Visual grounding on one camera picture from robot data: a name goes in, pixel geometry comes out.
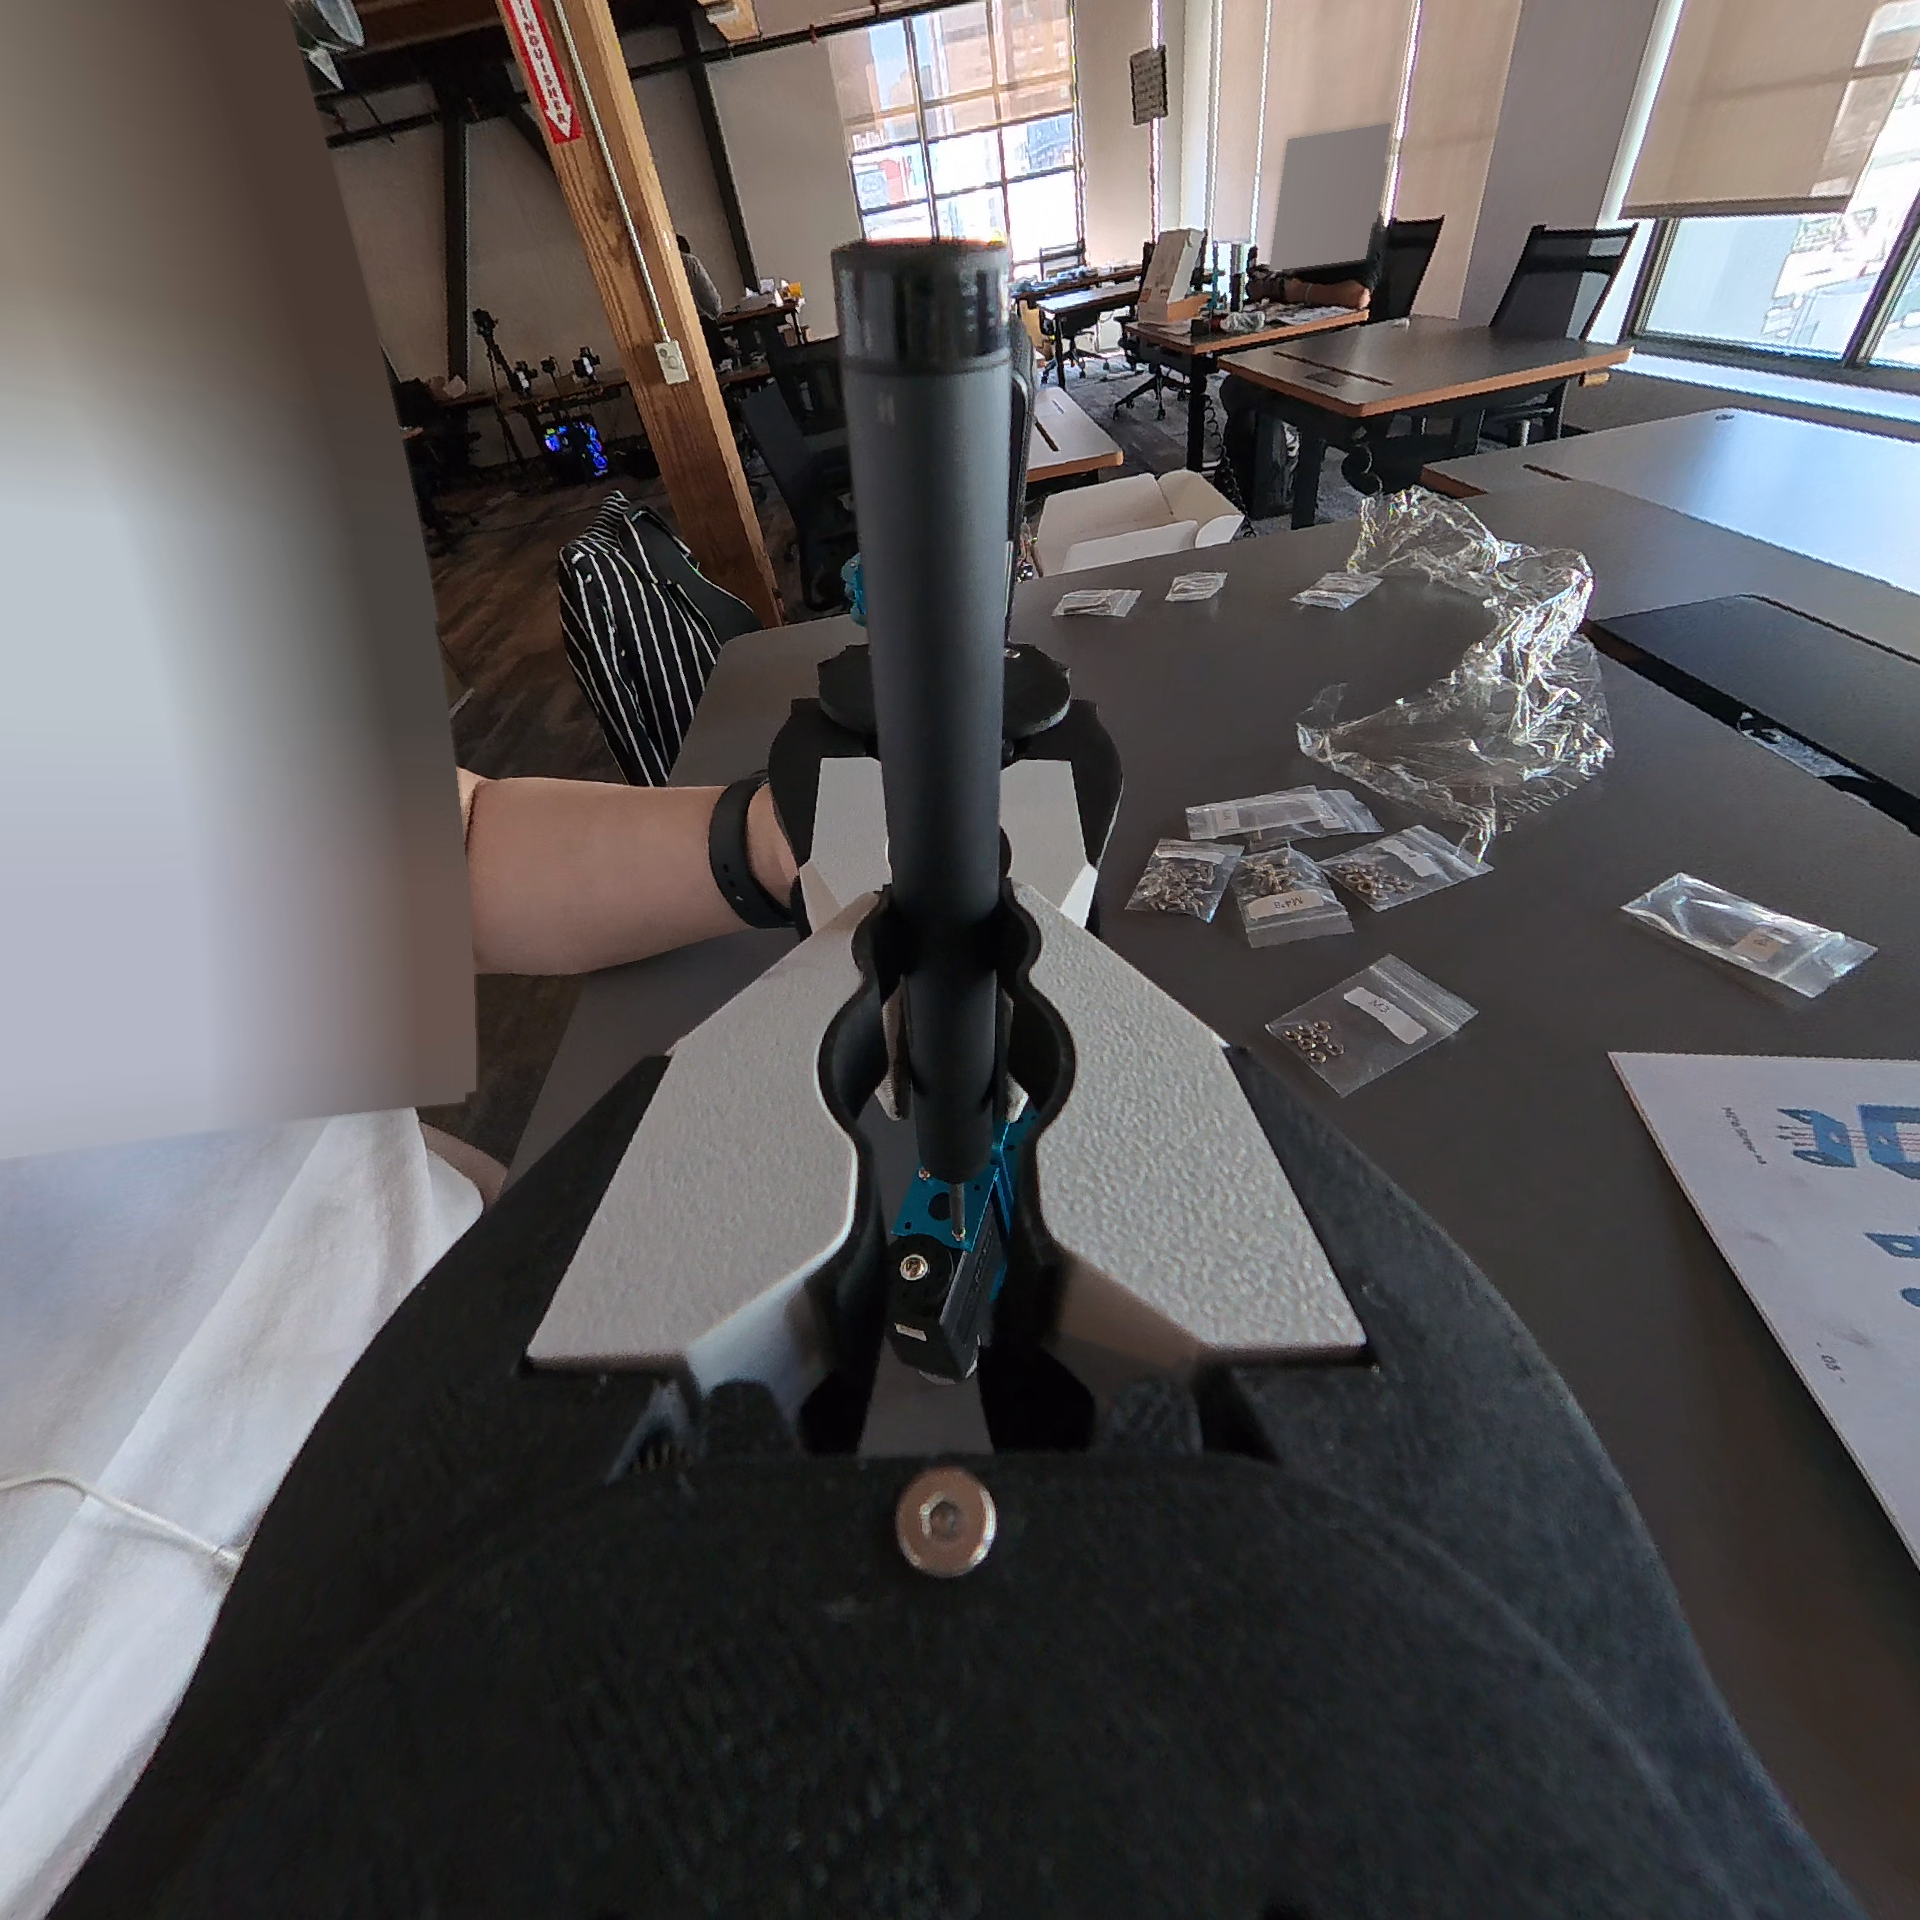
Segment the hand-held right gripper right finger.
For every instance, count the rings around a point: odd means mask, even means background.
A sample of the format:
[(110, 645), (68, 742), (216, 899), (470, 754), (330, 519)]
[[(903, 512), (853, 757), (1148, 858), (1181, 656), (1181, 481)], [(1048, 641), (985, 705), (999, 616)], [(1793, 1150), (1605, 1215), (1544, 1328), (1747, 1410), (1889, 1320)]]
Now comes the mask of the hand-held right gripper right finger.
[(1366, 1333), (1220, 1038), (1034, 889), (1076, 1081), (1039, 1137), (1064, 1362), (1334, 1362)]

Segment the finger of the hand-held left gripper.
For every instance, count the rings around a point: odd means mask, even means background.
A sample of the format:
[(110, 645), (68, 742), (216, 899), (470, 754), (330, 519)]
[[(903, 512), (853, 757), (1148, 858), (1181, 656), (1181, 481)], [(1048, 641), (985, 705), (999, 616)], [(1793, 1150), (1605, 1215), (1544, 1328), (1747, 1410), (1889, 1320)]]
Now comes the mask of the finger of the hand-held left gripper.
[(1058, 906), (1070, 925), (1090, 921), (1099, 865), (1084, 847), (1076, 770), (1056, 757), (1023, 757), (999, 773), (999, 822), (1009, 841), (1009, 882)]
[(799, 865), (802, 937), (834, 925), (848, 905), (883, 894), (887, 877), (883, 759), (823, 757), (812, 841)]

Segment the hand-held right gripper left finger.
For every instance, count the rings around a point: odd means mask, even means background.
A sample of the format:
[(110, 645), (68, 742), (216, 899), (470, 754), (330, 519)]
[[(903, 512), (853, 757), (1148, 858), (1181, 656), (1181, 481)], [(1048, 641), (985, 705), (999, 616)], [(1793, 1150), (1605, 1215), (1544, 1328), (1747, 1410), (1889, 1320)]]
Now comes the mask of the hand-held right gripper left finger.
[(855, 1216), (855, 1141), (819, 1049), (858, 986), (858, 894), (670, 1053), (529, 1342), (540, 1368), (828, 1373), (806, 1278)]

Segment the black electric screwdriver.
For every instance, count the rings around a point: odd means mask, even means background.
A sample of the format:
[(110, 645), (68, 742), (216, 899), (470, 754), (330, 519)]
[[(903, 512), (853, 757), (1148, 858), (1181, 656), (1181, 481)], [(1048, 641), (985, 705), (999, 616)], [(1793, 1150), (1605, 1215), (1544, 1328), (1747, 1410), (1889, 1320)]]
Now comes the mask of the black electric screwdriver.
[(999, 747), (1016, 374), (1003, 243), (834, 251), (906, 1056), (921, 1161), (960, 1187), (1003, 1116)]

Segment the blue bracket with black servo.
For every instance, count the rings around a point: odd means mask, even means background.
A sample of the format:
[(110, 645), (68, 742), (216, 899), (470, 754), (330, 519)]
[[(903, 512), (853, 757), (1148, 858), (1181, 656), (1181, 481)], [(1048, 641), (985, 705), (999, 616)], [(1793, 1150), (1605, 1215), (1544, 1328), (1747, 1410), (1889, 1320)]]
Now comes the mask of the blue bracket with black servo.
[(1032, 1133), (1032, 1107), (1009, 1084), (989, 1161), (964, 1187), (921, 1164), (887, 1236), (893, 1352), (931, 1382), (968, 1382), (993, 1338), (996, 1297), (1007, 1276), (1007, 1234), (1020, 1198), (1020, 1153)]

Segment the person's left forearm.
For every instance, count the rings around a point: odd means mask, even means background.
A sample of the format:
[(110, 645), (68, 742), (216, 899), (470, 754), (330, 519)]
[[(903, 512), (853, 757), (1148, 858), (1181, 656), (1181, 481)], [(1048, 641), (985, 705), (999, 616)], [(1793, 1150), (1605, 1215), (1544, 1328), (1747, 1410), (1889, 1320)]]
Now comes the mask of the person's left forearm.
[(723, 785), (454, 777), (477, 973), (595, 973), (740, 927), (709, 865)]

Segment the dark desk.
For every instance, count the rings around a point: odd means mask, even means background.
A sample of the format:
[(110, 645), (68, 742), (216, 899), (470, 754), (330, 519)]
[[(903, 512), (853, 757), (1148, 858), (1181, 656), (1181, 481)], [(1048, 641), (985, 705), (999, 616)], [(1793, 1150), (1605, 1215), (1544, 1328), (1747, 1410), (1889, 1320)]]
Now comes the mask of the dark desk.
[[(1125, 915), (1203, 799), (1327, 781), (1294, 737), (1329, 684), (1371, 711), (1481, 637), (1454, 594), (1387, 576), (1356, 610), (1294, 594), (1353, 531), (1237, 540), (1226, 592), (1170, 604), (1171, 557), (1110, 568), (1130, 616), (1016, 633), (1062, 656), (1117, 737), (1108, 940), (1248, 1044), (1410, 1190), (1583, 1402), (1675, 1578), (1709, 1666), (1805, 1827), (1877, 1916), (1917, 1916), (1917, 1566), (1629, 1107), (1609, 1052), (1917, 1056), (1917, 836), (1606, 662), (1617, 754), (1491, 845), (1491, 875), (1348, 940), (1248, 949), (1231, 925)], [(1876, 942), (1803, 998), (1623, 915), (1697, 875)], [(1267, 1023), (1385, 952), (1476, 1018), (1335, 1092)]]

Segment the wood edged office desk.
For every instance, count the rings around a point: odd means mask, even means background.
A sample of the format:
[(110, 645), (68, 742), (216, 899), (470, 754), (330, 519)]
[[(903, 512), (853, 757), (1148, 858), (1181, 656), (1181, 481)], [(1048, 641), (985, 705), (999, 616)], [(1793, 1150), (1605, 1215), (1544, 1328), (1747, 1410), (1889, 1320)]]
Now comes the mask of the wood edged office desk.
[(1390, 494), (1436, 461), (1476, 454), (1482, 417), (1501, 396), (1551, 396), (1628, 360), (1623, 341), (1524, 338), (1414, 315), (1240, 349), (1226, 372), (1259, 385), (1301, 432), (1289, 522), (1308, 530), (1327, 450), (1341, 454), (1356, 494)]

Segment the black neighbouring desk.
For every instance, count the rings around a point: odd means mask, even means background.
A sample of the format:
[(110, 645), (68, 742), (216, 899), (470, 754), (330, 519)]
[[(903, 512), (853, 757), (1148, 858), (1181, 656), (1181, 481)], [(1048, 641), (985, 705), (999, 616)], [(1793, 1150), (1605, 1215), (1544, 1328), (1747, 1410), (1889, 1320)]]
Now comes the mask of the black neighbouring desk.
[(1595, 642), (1803, 773), (1917, 829), (1917, 662), (1768, 598), (1592, 620)]

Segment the black wrist band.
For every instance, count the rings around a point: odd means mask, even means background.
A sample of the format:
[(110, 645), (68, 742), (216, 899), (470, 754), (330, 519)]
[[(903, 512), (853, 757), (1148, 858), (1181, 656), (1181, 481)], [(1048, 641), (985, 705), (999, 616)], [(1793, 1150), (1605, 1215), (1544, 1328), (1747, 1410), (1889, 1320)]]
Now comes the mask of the black wrist band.
[(774, 894), (757, 875), (748, 847), (748, 814), (755, 796), (767, 785), (767, 773), (755, 770), (748, 777), (733, 781), (709, 815), (709, 872), (715, 877), (719, 894), (728, 902), (734, 917), (748, 927), (794, 927), (794, 889), (788, 894)]

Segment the clear bag with white label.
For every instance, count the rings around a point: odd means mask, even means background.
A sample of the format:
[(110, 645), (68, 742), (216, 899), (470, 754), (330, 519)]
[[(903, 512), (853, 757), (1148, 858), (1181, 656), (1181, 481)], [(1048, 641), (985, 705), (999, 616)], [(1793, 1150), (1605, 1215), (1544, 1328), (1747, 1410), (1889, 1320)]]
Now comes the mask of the clear bag with white label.
[(1185, 809), (1191, 841), (1275, 845), (1314, 836), (1377, 836), (1382, 822), (1348, 790), (1294, 785)]

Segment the clear bag of metal nuts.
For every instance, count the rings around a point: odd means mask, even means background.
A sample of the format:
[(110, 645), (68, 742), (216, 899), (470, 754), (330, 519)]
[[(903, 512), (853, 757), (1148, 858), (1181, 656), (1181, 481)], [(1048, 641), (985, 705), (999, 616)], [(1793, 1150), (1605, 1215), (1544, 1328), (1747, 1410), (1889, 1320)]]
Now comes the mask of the clear bag of metal nuts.
[(1476, 1010), (1401, 956), (1385, 952), (1362, 973), (1267, 1023), (1294, 1056), (1335, 1092), (1377, 1081), (1422, 1052), (1454, 1038)]

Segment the white box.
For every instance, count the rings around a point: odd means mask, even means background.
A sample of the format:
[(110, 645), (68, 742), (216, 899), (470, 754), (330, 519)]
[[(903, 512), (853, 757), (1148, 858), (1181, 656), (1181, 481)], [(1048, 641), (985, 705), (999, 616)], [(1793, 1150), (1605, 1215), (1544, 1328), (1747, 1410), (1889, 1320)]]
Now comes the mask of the white box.
[(1240, 507), (1205, 472), (1179, 465), (1051, 495), (1039, 515), (1034, 552), (1039, 572), (1056, 576), (1231, 540), (1237, 530)]

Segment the black white striped garment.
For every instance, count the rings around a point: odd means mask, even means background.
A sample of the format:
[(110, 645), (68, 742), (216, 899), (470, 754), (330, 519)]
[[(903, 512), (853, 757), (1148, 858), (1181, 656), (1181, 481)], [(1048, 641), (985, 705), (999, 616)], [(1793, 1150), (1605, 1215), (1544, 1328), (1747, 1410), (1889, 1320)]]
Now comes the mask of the black white striped garment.
[(760, 616), (623, 494), (561, 545), (560, 598), (570, 662), (622, 773), (666, 782), (723, 645)]

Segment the crumpled clear plastic wrap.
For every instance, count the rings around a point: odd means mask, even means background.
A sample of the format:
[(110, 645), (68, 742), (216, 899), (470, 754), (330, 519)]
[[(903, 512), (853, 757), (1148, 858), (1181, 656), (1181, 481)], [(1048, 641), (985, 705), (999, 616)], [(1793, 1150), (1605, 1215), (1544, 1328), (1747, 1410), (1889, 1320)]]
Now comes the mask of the crumpled clear plastic wrap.
[(1301, 713), (1301, 747), (1338, 773), (1466, 827), (1489, 841), (1595, 777), (1613, 754), (1599, 658), (1580, 620), (1595, 568), (1574, 549), (1501, 540), (1459, 499), (1371, 494), (1348, 572), (1422, 572), (1491, 610), (1448, 679), (1376, 713), (1338, 722), (1345, 684)]

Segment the person's white shirt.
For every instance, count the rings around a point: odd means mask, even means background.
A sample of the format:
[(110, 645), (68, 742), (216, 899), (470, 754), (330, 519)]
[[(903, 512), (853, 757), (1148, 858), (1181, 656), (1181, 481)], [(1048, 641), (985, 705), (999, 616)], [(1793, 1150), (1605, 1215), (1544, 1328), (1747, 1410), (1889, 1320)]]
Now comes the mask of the person's white shirt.
[[(369, 1338), (485, 1196), (412, 1107), (11, 1159), (4, 1476), (246, 1547)], [(4, 1916), (150, 1758), (229, 1566), (63, 1485), (4, 1493)]]

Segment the black mesh office chair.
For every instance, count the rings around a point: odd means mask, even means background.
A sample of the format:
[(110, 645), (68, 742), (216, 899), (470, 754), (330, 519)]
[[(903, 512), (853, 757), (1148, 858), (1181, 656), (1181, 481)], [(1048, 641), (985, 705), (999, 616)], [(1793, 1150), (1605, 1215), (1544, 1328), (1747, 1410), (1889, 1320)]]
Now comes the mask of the black mesh office chair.
[(1410, 315), (1439, 231), (1445, 215), (1376, 220), (1370, 253), (1362, 260), (1362, 284), (1370, 290), (1366, 324)]
[[(1623, 229), (1544, 229), (1535, 224), (1521, 259), (1489, 324), (1491, 334), (1516, 338), (1579, 338), (1595, 330), (1629, 248), (1635, 224)], [(1507, 448), (1530, 445), (1531, 435), (1553, 439), (1565, 420), (1569, 382), (1521, 390), (1489, 407), (1482, 438), (1501, 438)]]

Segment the printed instruction manual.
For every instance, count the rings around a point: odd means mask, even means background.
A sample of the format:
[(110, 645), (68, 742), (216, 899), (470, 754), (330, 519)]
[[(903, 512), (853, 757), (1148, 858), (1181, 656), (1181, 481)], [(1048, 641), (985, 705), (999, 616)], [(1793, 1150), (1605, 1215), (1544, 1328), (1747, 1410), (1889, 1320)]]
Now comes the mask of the printed instruction manual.
[(1613, 1066), (1768, 1328), (1917, 1549), (1917, 1061)]

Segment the clear bag with dark part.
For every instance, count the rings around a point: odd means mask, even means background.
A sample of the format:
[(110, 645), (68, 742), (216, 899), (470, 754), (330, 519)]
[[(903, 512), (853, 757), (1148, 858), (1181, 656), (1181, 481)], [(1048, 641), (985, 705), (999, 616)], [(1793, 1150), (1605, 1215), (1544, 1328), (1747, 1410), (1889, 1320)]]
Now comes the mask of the clear bag with dark part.
[(1765, 906), (1697, 875), (1668, 875), (1628, 902), (1623, 915), (1803, 998), (1830, 991), (1877, 952), (1876, 942)]

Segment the white board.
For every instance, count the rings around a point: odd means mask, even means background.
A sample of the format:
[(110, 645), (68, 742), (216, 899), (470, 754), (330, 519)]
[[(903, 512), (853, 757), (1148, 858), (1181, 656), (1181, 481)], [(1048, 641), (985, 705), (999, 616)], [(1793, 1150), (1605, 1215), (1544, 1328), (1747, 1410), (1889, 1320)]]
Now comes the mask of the white board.
[(1356, 260), (1382, 215), (1390, 125), (1286, 141), (1267, 260), (1286, 274)]

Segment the red warning sign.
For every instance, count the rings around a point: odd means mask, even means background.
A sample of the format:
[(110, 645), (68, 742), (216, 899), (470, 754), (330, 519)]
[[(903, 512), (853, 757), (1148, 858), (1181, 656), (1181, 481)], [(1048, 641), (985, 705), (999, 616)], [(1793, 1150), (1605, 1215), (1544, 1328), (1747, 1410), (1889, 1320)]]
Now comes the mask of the red warning sign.
[(580, 137), (580, 114), (565, 70), (565, 50), (550, 22), (542, 2), (496, 2), (506, 36), (515, 50), (515, 63), (529, 90), (529, 103), (540, 114), (550, 143), (565, 146)]

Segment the beige window blind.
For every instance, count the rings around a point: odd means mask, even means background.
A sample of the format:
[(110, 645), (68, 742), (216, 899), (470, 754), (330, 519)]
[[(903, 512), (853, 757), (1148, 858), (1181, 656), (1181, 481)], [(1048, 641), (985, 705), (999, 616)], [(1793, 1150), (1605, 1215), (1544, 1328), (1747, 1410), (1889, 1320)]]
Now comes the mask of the beige window blind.
[(1915, 59), (1917, 2), (1684, 2), (1623, 215), (1844, 207)]

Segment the wooden post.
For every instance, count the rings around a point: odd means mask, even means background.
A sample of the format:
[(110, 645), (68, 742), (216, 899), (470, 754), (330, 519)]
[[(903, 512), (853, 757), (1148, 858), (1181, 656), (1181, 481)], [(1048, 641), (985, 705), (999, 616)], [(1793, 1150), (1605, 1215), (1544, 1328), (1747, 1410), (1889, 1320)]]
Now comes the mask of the wooden post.
[[(748, 477), (686, 286), (670, 207), (640, 125), (607, 2), (542, 2), (565, 50), (580, 137), (545, 137), (589, 268), (611, 318), (675, 526), (696, 562), (763, 626), (782, 623), (777, 582)], [(653, 353), (675, 338), (690, 382), (666, 385)]]

